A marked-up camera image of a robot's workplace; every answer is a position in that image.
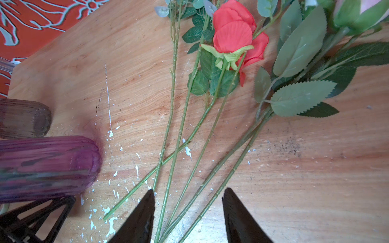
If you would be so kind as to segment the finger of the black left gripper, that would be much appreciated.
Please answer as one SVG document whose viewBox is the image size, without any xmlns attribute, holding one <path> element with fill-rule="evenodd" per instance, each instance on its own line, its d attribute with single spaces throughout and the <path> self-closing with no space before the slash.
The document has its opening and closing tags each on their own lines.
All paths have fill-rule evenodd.
<svg viewBox="0 0 389 243">
<path fill-rule="evenodd" d="M 28 214 L 20 219 L 19 215 L 32 210 L 46 202 L 49 205 L 39 209 L 34 213 Z M 76 198 L 74 196 L 59 197 L 54 199 L 36 200 L 18 207 L 1 215 L 1 242 L 2 243 L 53 243 L 58 236 L 61 227 L 71 212 Z M 36 233 L 43 226 L 47 218 L 55 210 L 63 208 L 63 211 L 51 227 L 47 237 L 40 239 Z"/>
</svg>

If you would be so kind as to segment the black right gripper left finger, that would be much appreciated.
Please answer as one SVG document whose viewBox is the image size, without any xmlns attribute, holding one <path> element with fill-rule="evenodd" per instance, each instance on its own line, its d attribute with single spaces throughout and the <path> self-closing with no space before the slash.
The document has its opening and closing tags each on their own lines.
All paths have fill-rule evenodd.
<svg viewBox="0 0 389 243">
<path fill-rule="evenodd" d="M 150 243 L 155 213 L 155 193 L 148 190 L 109 243 Z"/>
</svg>

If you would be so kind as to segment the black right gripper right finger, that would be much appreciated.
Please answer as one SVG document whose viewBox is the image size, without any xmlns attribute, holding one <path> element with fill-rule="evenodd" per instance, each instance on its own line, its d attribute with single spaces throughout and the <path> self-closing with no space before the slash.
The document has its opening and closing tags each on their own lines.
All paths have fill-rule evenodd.
<svg viewBox="0 0 389 243">
<path fill-rule="evenodd" d="M 229 243 L 272 242 L 229 187 L 224 191 L 222 204 Z"/>
</svg>

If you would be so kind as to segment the purple ribbed glass vase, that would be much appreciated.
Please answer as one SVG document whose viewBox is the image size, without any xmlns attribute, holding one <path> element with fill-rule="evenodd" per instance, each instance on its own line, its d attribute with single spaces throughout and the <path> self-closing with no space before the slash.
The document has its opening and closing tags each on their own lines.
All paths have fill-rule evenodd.
<svg viewBox="0 0 389 243">
<path fill-rule="evenodd" d="M 1 141 L 1 203 L 77 195 L 101 168 L 96 143 L 83 136 Z"/>
</svg>

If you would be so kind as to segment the brown ribbed glass vase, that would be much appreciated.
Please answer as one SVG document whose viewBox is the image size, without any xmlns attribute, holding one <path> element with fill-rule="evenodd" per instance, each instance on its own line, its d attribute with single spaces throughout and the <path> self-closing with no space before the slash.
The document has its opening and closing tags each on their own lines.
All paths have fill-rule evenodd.
<svg viewBox="0 0 389 243">
<path fill-rule="evenodd" d="M 44 137 L 51 126 L 48 106 L 18 99 L 1 99 L 1 138 L 25 139 Z"/>
</svg>

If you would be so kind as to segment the small pink white spray stem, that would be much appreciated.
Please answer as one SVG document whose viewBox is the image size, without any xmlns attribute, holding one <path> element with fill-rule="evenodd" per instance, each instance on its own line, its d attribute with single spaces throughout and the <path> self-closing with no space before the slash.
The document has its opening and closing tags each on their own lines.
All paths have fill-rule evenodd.
<svg viewBox="0 0 389 243">
<path fill-rule="evenodd" d="M 197 82 L 191 79 L 199 72 L 202 51 L 199 45 L 209 43 L 214 35 L 213 26 L 204 27 L 212 20 L 204 8 L 195 8 L 195 1 L 158 1 L 153 21 L 160 35 L 156 40 L 172 42 L 172 65 L 163 62 L 153 84 L 149 84 L 151 97 L 157 101 L 156 121 L 152 124 L 149 145 L 157 173 L 150 179 L 150 188 L 157 198 L 158 217 L 153 242 L 177 243 L 182 237 L 180 227 L 186 221 L 179 213 L 186 205 L 187 189 L 198 166 L 198 153 L 191 151 L 193 139 L 207 112 L 196 112 L 187 122 L 187 110 L 198 96 L 192 93 Z"/>
</svg>

